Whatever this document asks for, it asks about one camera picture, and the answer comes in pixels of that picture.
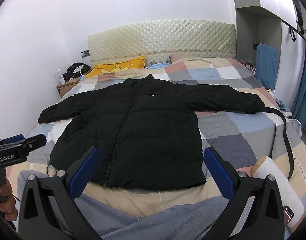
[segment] black bag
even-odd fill
[[[80,77],[82,73],[85,74],[87,71],[89,71],[91,68],[89,65],[86,65],[85,63],[82,63],[82,65],[84,65],[81,69],[81,71],[75,72],[73,73],[73,71],[80,66],[80,62],[76,62],[73,65],[71,65],[68,69],[67,72],[63,74],[64,80],[65,82],[67,82],[68,80],[70,80],[71,78],[77,78]]]

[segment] black puffer jacket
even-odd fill
[[[183,85],[152,75],[71,96],[39,123],[73,117],[50,156],[67,169],[90,146],[101,153],[91,181],[107,187],[178,189],[205,183],[195,110],[253,113],[260,97],[228,85]]]

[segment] wooden nightstand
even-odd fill
[[[59,93],[59,95],[61,96],[61,98],[68,92],[70,91],[73,87],[75,87],[78,82],[80,81],[81,77],[78,78],[73,78],[71,80],[68,80],[65,84],[62,85],[58,85],[57,91]]]

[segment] jacket collar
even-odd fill
[[[141,79],[132,79],[132,78],[128,78],[128,79],[126,79],[124,82],[123,82],[123,84],[125,84],[125,85],[131,85],[134,81],[142,81],[142,82],[147,82],[147,81],[153,81],[153,80],[155,80],[155,78],[152,76],[152,74],[149,74],[149,75],[147,75],[146,77],[144,77],[144,78],[141,78]]]

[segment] jacket pocket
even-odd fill
[[[176,123],[175,123],[174,120],[170,120],[169,123],[170,123],[170,130],[171,130],[171,133],[172,133],[172,137],[173,137],[173,140],[174,140],[173,143],[175,144],[176,148],[183,151],[183,149],[185,149],[185,146],[184,146],[183,140],[180,136],[180,132],[176,127]]]

